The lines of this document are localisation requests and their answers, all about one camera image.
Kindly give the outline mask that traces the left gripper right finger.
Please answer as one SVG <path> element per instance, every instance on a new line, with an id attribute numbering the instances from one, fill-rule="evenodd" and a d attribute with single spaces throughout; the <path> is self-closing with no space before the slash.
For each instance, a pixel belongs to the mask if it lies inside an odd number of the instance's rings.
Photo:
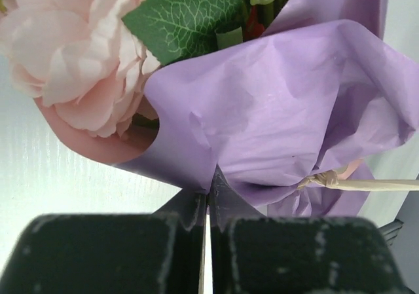
<path id="1" fill-rule="evenodd" d="M 214 293 L 410 292 L 366 219 L 266 217 L 220 171 L 209 216 Z"/>

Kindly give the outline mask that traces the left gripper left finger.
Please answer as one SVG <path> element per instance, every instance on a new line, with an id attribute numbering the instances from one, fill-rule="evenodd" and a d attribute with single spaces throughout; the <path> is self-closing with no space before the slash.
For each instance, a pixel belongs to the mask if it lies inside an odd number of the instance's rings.
<path id="1" fill-rule="evenodd" d="M 2 293 L 198 293 L 206 198 L 151 214 L 47 214 L 22 232 Z"/>

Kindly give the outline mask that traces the beige ribbon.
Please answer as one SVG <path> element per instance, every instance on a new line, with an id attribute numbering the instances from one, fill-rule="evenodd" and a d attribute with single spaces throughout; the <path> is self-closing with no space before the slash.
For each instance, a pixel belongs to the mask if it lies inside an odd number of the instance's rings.
<path id="1" fill-rule="evenodd" d="M 297 189 L 315 184 L 328 189 L 340 191 L 366 191 L 366 192 L 387 192 L 387 191 L 418 191 L 418 180 L 402 179 L 339 179 L 334 170 L 318 173 L 305 177 L 298 185 Z"/>

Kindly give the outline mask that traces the purple wrapping paper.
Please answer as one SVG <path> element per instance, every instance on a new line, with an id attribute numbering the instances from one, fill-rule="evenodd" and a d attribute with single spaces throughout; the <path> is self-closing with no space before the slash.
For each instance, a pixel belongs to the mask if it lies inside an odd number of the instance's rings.
<path id="1" fill-rule="evenodd" d="M 418 64 L 383 40 L 388 0 L 290 0 L 258 39 L 157 71 L 158 134 L 93 138 L 41 112 L 92 160 L 207 192 L 216 168 L 270 215 L 356 215 L 363 192 L 305 177 L 405 144 L 418 129 Z"/>

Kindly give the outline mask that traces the pink flower bouquet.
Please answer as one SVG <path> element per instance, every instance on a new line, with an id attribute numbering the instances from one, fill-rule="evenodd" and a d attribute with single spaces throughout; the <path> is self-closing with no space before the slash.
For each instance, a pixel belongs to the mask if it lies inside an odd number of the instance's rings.
<path id="1" fill-rule="evenodd" d="M 290 0 L 1 0 L 14 84 L 94 137 L 156 122 L 143 112 L 158 68 L 219 48 L 215 30 Z"/>

